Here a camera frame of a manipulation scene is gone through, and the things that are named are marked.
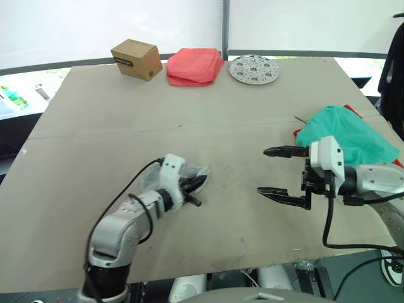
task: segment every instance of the teal towel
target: teal towel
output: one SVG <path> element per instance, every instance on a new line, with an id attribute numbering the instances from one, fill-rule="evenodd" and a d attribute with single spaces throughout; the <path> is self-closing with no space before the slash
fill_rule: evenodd
<path id="1" fill-rule="evenodd" d="M 307 146 L 330 135 L 342 147 L 343 159 L 348 166 L 391 163 L 400 153 L 358 115 L 339 106 L 327 106 L 311 117 L 296 140 L 298 145 Z"/>

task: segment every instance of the folded red cloth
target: folded red cloth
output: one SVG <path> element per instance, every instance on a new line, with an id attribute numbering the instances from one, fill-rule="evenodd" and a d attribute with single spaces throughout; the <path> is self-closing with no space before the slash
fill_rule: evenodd
<path id="1" fill-rule="evenodd" d="M 167 62 L 171 85 L 206 86 L 212 84 L 224 65 L 216 49 L 181 49 Z"/>

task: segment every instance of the floor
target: floor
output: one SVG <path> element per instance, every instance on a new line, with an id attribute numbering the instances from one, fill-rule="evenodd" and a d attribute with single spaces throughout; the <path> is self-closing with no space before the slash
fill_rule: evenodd
<path id="1" fill-rule="evenodd" d="M 324 266 L 328 270 L 331 286 L 334 292 L 338 288 L 343 276 L 353 267 L 368 259 L 379 257 L 378 251 L 360 252 L 332 258 L 316 260 L 317 267 Z M 286 265 L 290 273 L 291 264 Z M 146 302 L 167 302 L 167 297 L 173 280 L 162 280 L 148 284 Z M 243 287 L 246 279 L 239 271 L 215 273 L 212 276 L 209 289 L 224 287 Z M 34 300 L 42 300 L 44 303 L 74 303 L 76 302 L 77 290 L 57 290 L 49 292 L 30 292 L 18 294 L 0 294 L 2 303 L 30 303 Z M 388 284 L 381 273 L 380 262 L 369 264 L 354 273 L 346 282 L 340 297 L 340 303 L 402 303 L 404 302 L 404 288 L 392 287 Z"/>

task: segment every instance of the wooden table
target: wooden table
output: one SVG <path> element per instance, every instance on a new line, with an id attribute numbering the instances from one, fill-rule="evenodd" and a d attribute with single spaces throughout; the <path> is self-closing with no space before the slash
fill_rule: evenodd
<path id="1" fill-rule="evenodd" d="M 186 205 L 156 224 L 129 282 L 360 251 L 323 247 L 323 197 L 305 211 L 256 192 L 299 194 L 304 167 L 301 158 L 262 152 L 295 144 L 292 132 L 303 124 L 293 115 L 307 119 L 346 103 L 404 145 L 333 59 L 278 63 L 281 75 L 269 85 L 239 83 L 224 66 L 204 88 L 170 86 L 164 72 L 145 82 L 114 65 L 73 68 L 0 187 L 0 292 L 80 287 L 94 221 L 144 164 L 168 152 L 213 174 L 198 194 L 202 207 Z M 394 243 L 373 209 L 341 203 L 330 241 Z"/>

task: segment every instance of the cardboard box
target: cardboard box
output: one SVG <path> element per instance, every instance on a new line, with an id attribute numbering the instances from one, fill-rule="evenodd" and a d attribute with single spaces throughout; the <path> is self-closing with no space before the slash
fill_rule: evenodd
<path id="1" fill-rule="evenodd" d="M 163 69 L 156 45 L 127 39 L 111 53 L 122 74 L 149 81 Z"/>

